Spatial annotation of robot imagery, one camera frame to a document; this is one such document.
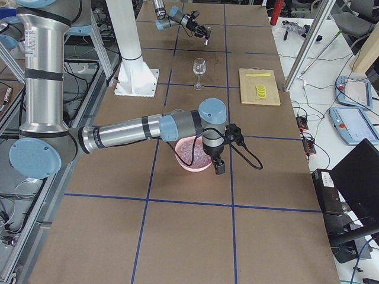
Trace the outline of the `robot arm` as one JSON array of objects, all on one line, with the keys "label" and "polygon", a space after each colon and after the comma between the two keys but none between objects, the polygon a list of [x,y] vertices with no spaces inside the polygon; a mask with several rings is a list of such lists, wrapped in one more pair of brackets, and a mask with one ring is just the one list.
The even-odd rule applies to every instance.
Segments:
[{"label": "robot arm", "polygon": [[155,21],[158,30],[164,30],[169,27],[180,25],[186,28],[191,33],[189,37],[196,36],[204,40],[204,44],[207,45],[211,29],[196,22],[196,18],[200,15],[198,10],[191,11],[190,14],[184,13],[177,6],[173,6],[169,13],[167,13],[165,4],[161,0],[152,1],[157,20]]},{"label": "robot arm", "polygon": [[226,107],[216,98],[193,111],[144,116],[113,125],[69,128],[63,120],[64,37],[71,28],[91,31],[89,1],[18,1],[24,25],[26,119],[11,146],[11,166],[44,179],[81,154],[160,138],[201,137],[218,175],[225,171]]}]

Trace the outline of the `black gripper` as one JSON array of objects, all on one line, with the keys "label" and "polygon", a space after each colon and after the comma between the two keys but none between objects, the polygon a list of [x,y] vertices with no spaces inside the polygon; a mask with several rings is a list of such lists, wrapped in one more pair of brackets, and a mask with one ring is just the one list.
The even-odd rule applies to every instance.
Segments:
[{"label": "black gripper", "polygon": [[187,19],[185,26],[198,38],[203,38],[204,40],[208,40],[210,38],[210,32],[212,32],[212,29],[210,27],[205,27],[204,25],[199,26],[198,23],[192,18]]},{"label": "black gripper", "polygon": [[211,161],[214,164],[216,175],[222,175],[225,173],[225,163],[221,158],[221,154],[224,150],[224,145],[209,146],[205,145],[205,153],[211,157]]}]

